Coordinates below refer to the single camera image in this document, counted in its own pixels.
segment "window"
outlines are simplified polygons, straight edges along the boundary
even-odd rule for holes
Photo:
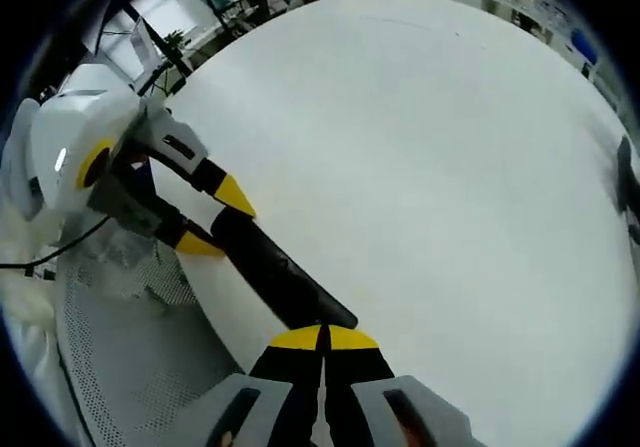
[[[197,27],[195,20],[177,0],[133,0],[131,5],[160,37],[181,30],[185,36]]]

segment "black cable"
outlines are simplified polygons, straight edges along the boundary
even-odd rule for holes
[[[87,230],[84,234],[82,234],[77,239],[72,240],[67,245],[65,245],[63,247],[60,247],[55,252],[52,252],[51,254],[49,254],[49,255],[41,258],[41,259],[33,260],[31,262],[27,262],[26,264],[0,264],[0,270],[5,270],[5,269],[32,269],[32,268],[34,268],[34,267],[36,267],[38,265],[42,265],[42,264],[44,264],[46,262],[49,262],[51,259],[55,259],[59,255],[64,254],[67,250],[74,248],[76,245],[78,245],[80,242],[85,240],[87,237],[89,237],[91,234],[93,234],[95,231],[97,231],[100,227],[102,227],[104,224],[106,224],[107,220],[109,220],[110,218],[111,217],[106,216],[104,219],[102,219],[96,225],[91,227],[89,230]]]

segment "desk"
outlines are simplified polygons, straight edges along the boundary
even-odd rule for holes
[[[322,0],[231,44],[167,106],[479,440],[566,445],[596,411],[638,313],[612,198],[624,128],[537,39],[445,0]],[[208,226],[214,202],[153,169]],[[250,368],[282,324],[228,261],[180,260]]]

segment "blue object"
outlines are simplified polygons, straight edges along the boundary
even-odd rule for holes
[[[571,32],[571,43],[592,65],[595,65],[598,61],[598,52],[596,52],[596,49],[589,43],[586,35],[580,29],[575,29]]]

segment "white tabletop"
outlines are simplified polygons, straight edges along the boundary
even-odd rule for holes
[[[637,286],[593,85],[447,0],[323,0],[242,37],[168,101],[262,228],[488,445],[564,445],[615,380]],[[159,193],[218,212],[154,165]],[[250,368],[283,325],[227,260],[182,256]]]

